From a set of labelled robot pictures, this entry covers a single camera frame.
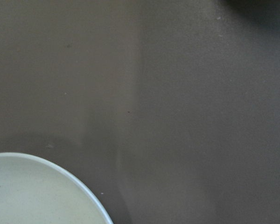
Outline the cream round plate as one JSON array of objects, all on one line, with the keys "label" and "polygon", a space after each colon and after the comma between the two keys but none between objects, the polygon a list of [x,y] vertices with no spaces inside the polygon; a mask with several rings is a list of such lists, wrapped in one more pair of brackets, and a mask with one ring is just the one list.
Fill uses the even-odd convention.
[{"label": "cream round plate", "polygon": [[111,224],[72,173],[43,158],[0,153],[0,224]]}]

